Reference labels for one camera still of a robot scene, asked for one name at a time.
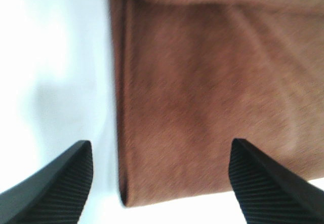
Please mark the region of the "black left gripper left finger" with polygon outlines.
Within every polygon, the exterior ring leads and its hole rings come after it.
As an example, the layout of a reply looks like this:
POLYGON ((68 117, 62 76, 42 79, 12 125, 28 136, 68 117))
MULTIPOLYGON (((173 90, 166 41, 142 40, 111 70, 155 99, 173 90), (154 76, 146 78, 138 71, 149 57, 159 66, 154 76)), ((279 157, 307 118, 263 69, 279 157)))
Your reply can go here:
POLYGON ((1 193, 1 223, 78 223, 91 185, 91 142, 80 140, 1 193))

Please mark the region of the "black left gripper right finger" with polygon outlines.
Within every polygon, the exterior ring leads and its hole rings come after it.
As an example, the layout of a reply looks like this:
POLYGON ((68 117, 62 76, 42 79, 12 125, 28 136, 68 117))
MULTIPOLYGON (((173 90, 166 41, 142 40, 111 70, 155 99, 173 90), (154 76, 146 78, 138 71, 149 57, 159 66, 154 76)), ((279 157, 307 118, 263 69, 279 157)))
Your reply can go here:
POLYGON ((323 223, 323 191, 249 141, 232 141, 228 175, 247 223, 323 223))

